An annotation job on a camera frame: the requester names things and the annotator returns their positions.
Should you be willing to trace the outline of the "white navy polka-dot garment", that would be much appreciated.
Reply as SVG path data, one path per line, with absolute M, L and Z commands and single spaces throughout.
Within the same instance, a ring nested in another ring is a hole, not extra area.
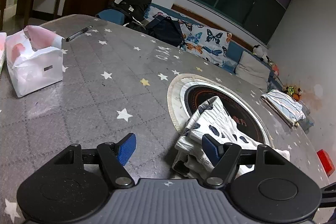
M 204 134 L 210 134 L 220 144 L 234 143 L 242 149 L 256 150 L 261 144 L 238 130 L 221 99 L 214 96 L 198 107 L 175 144 L 178 151 L 172 165 L 175 172 L 184 177 L 202 179 L 210 174 L 214 167 L 202 149 Z

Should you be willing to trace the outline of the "round induction cooker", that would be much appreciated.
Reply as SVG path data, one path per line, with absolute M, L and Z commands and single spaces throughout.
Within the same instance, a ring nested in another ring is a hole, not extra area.
M 201 128 L 199 118 L 212 111 L 206 125 L 216 127 L 215 135 L 223 136 L 219 126 L 224 121 L 235 123 L 234 132 L 240 131 L 255 141 L 274 147 L 272 138 L 256 111 L 231 89 L 213 80 L 195 74 L 175 77 L 167 90 L 167 108 L 177 132 L 185 133 L 187 122 Z

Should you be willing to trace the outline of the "folded blue striped cloth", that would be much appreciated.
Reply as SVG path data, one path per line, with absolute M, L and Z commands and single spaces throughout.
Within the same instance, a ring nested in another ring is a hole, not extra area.
M 302 105 L 296 102 L 288 94 L 273 89 L 261 95 L 261 99 L 269 105 L 289 127 L 296 126 L 303 121 L 306 115 L 302 111 Z

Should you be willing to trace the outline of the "grey pillow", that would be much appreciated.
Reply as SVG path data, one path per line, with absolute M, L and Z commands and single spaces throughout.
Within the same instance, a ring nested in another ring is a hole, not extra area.
M 259 88 L 262 92 L 268 89 L 270 69 L 251 54 L 243 51 L 235 68 L 235 75 Z

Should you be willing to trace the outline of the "orange yellow toy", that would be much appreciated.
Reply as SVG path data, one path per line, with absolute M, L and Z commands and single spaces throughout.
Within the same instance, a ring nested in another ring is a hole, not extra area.
M 282 91 L 289 95 L 294 101 L 299 101 L 302 96 L 302 90 L 297 86 L 285 86 Z

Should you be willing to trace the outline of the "red plastic stool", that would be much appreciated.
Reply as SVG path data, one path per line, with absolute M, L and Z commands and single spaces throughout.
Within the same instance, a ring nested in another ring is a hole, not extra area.
M 330 177 L 335 172 L 335 166 L 329 156 L 329 154 L 324 150 L 320 149 L 317 152 L 317 156 L 326 172 L 327 177 Z

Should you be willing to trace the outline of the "plush toy on sill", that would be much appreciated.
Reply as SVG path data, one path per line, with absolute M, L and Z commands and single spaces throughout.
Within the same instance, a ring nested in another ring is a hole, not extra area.
M 258 59 L 265 63 L 272 62 L 266 52 L 264 52 L 263 48 L 260 45 L 254 46 L 252 50 L 252 55 L 255 55 Z

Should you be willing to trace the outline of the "blue sofa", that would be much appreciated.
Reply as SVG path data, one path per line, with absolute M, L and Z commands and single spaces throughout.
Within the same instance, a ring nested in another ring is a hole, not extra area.
M 97 18 L 113 22 L 119 25 L 123 25 L 129 28 L 132 28 L 134 30 L 137 30 L 139 32 L 142 32 L 144 34 L 146 33 L 146 25 L 151 22 L 157 15 L 169 17 L 172 20 L 184 20 L 192 24 L 200 24 L 199 22 L 195 22 L 192 19 L 183 16 L 182 14 L 176 13 L 172 10 L 166 9 L 162 6 L 151 4 L 147 11 L 145 12 L 145 18 L 143 21 L 132 21 L 130 23 L 124 24 L 124 14 L 121 12 L 114 10 L 114 9 L 107 9 L 99 12 L 96 14 Z M 225 63 L 224 67 L 222 69 L 228 71 L 229 73 L 232 73 L 235 75 L 235 68 L 237 64 L 239 63 L 240 57 L 243 53 L 243 51 L 248 52 L 252 55 L 252 50 L 247 50 L 243 46 L 236 43 L 233 39 L 231 39 L 230 44 L 228 46 L 228 51 L 226 53 L 226 57 L 228 58 L 228 61 Z M 273 68 L 270 66 L 270 63 L 265 63 L 258 59 L 262 64 L 264 64 L 266 67 L 270 69 L 269 79 L 268 79 L 268 89 L 267 91 L 270 91 L 272 89 L 281 89 L 281 85 L 276 81 L 276 72 L 273 70 Z

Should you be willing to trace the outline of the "butterfly print pillow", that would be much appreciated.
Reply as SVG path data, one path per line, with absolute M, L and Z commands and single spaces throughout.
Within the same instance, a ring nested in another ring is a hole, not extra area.
M 226 53 L 232 39 L 231 33 L 180 19 L 178 23 L 183 34 L 183 42 L 179 45 L 181 50 L 224 67 L 228 61 Z

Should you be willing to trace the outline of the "black pen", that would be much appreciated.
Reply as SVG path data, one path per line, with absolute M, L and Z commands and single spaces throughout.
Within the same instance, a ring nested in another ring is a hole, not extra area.
M 78 32 L 75 32 L 74 34 L 70 35 L 69 37 L 66 38 L 66 42 L 70 42 L 71 40 L 75 39 L 76 37 L 80 36 L 81 34 L 86 33 L 87 31 L 91 30 L 92 26 L 85 27 L 81 29 Z

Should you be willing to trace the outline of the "dark navy backpack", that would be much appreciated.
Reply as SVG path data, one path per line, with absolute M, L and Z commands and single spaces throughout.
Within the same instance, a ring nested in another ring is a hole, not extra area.
M 146 25 L 146 33 L 175 47 L 180 46 L 184 42 L 178 21 L 161 15 L 157 15 Z

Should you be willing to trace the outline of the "black bag on sofa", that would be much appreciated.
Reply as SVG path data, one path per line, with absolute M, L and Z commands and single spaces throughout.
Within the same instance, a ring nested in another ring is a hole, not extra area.
M 143 21 L 151 3 L 152 0 L 122 0 L 119 3 L 113 2 L 110 8 L 124 14 L 124 24 L 126 24 L 132 21 Z

